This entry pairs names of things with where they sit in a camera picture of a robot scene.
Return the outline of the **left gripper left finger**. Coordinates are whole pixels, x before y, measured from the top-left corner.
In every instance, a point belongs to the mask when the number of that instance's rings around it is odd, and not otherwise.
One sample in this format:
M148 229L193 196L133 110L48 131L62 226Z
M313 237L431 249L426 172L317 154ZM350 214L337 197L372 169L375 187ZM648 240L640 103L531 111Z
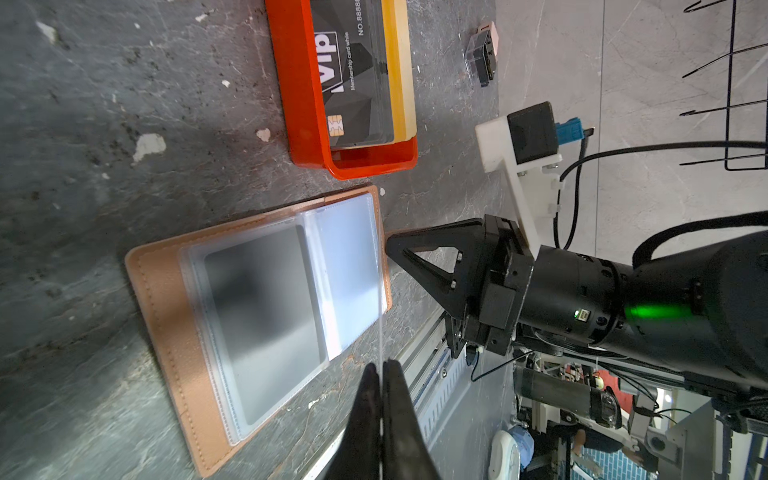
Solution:
M341 443L325 479L380 478L381 393L376 365L363 370Z

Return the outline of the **tan leather card holder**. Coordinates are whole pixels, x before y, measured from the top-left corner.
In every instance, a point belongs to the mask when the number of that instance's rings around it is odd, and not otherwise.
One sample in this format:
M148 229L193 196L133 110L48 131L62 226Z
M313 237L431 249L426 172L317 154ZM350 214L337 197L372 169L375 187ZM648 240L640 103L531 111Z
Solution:
M125 266L202 477L392 305L371 185L145 244Z

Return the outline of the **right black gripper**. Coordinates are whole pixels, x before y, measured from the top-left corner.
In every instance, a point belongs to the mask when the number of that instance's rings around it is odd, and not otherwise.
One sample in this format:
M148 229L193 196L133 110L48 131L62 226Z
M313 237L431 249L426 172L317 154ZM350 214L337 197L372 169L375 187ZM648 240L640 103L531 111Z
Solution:
M478 264L471 273L472 245L482 234ZM417 254L442 247L462 254L452 272ZM535 264L517 222L487 215L483 220L401 230L387 237L385 251L452 317L462 318L452 321L459 348L465 347L469 354L509 353Z

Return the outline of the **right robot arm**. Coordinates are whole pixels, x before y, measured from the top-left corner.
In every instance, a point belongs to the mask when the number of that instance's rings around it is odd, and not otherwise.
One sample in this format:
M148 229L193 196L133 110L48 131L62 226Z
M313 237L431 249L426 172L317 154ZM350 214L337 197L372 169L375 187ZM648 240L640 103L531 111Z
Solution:
M630 264L533 251L488 215L391 235L388 257L438 302L457 348L508 352L524 328L737 390L767 386L767 215L689 222Z

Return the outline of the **red plastic tray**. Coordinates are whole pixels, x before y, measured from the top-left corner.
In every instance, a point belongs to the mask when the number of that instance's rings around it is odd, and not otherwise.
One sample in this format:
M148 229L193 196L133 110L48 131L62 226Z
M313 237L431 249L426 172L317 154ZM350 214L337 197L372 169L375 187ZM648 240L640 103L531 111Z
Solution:
M387 145L331 150L310 3L267 1L265 7L292 162L325 170L338 180L414 168L418 163L415 137Z

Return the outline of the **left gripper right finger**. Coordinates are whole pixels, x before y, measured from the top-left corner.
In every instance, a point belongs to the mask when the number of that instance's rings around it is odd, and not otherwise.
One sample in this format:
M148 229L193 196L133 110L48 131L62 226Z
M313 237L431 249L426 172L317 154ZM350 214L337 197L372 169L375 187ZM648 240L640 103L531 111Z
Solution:
M383 363L382 470L384 479L439 479L424 442L402 365Z

